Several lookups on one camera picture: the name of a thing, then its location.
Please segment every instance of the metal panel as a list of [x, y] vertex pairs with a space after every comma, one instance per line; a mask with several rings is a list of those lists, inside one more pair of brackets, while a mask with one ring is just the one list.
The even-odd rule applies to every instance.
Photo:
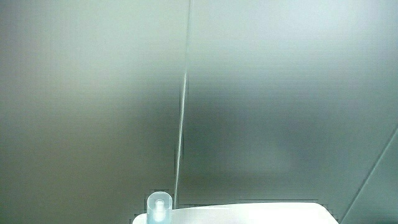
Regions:
[[180, 204], [343, 214], [398, 120], [396, 1], [197, 1]]

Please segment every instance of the stainless steel surface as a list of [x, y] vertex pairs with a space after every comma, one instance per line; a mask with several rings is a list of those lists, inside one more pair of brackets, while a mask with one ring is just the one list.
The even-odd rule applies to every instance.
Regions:
[[0, 2], [0, 223], [317, 202], [398, 222], [398, 1]]

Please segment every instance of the white object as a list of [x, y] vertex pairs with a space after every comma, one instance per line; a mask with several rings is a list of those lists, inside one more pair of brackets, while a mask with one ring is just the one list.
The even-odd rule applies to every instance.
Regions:
[[[338, 224], [317, 203], [243, 203], [183, 208], [170, 211], [172, 224]], [[132, 224], [146, 224], [146, 214]]]

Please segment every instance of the translucent cap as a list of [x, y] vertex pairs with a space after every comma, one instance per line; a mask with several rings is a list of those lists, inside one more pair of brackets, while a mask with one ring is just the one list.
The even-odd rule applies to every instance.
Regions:
[[147, 201], [147, 224], [171, 224], [173, 199], [166, 192], [155, 192]]

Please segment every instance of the grey wall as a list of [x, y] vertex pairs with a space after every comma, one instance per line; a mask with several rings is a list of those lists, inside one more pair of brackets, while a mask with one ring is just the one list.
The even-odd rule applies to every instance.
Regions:
[[[398, 2], [192, 12], [180, 207], [397, 223]], [[187, 18], [188, 1], [0, 1], [0, 223], [127, 223], [172, 192]]]

